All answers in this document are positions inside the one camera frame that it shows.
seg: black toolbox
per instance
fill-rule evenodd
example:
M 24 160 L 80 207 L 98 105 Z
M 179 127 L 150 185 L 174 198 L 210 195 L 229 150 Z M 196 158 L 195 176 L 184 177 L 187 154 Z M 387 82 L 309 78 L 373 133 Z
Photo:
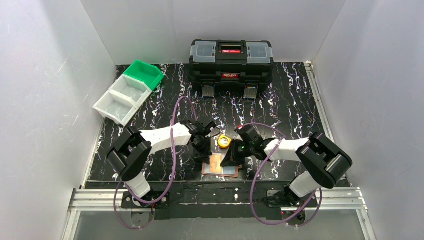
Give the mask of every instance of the black toolbox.
M 194 40 L 188 77 L 203 97 L 244 91 L 244 98 L 255 99 L 273 81 L 273 63 L 269 41 Z

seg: black marble tabletop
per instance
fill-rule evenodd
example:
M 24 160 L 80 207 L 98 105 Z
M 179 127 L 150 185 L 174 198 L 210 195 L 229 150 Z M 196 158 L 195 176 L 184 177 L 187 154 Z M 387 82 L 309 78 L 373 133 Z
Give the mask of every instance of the black marble tabletop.
M 128 65 L 117 67 L 118 78 Z M 141 106 L 127 126 L 139 130 L 168 127 L 179 96 L 188 96 L 201 123 L 215 121 L 224 134 L 236 138 L 234 129 L 242 124 L 257 122 L 277 128 L 287 140 L 307 138 L 314 132 L 323 132 L 323 126 L 314 100 L 305 65 L 302 62 L 275 63 L 273 82 L 267 91 L 255 100 L 243 99 L 241 93 L 221 91 L 215 98 L 199 97 L 188 80 L 187 64 L 161 64 L 165 75 L 160 86 Z M 183 103 L 178 108 L 178 120 L 192 119 L 191 108 Z M 89 182 L 114 182 L 117 174 L 106 160 L 106 151 L 120 136 L 123 127 L 107 119 L 98 140 Z M 257 130 L 264 138 L 278 137 L 264 127 Z M 216 141 L 212 152 L 220 153 Z M 176 181 L 246 181 L 252 180 L 261 161 L 246 159 L 238 178 L 202 174 L 202 163 L 191 158 L 191 146 L 177 147 Z M 148 181 L 168 181 L 172 170 L 171 149 L 151 155 L 143 172 Z M 261 171 L 262 181 L 289 182 L 305 171 L 299 162 L 280 160 L 270 162 Z

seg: white wall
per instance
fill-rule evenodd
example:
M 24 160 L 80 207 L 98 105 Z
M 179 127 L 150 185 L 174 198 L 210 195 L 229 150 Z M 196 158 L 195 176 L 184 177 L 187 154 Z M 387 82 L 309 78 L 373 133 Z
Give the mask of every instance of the white wall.
M 274 60 L 308 61 L 346 0 L 81 0 L 117 65 L 187 63 L 204 40 L 268 40 Z
M 347 0 L 315 73 L 377 239 L 424 236 L 424 2 Z
M 60 239 L 115 73 L 79 0 L 0 1 L 0 239 Z

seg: red label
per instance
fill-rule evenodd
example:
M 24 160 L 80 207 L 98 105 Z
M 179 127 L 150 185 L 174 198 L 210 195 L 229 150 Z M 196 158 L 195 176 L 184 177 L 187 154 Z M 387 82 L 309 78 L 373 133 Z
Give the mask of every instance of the red label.
M 222 53 L 223 54 L 241 54 L 242 51 L 241 50 L 226 50 L 226 49 L 223 49 Z
M 224 79 L 238 79 L 239 74 L 238 73 L 222 73 L 221 77 Z

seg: tape measure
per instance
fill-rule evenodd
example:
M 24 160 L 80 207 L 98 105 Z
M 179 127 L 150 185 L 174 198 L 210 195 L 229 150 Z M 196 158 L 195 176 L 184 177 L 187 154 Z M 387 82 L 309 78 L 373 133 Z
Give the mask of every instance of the tape measure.
M 221 149 L 227 149 L 230 146 L 231 143 L 231 138 L 225 136 L 225 135 L 221 135 L 218 138 L 218 146 Z

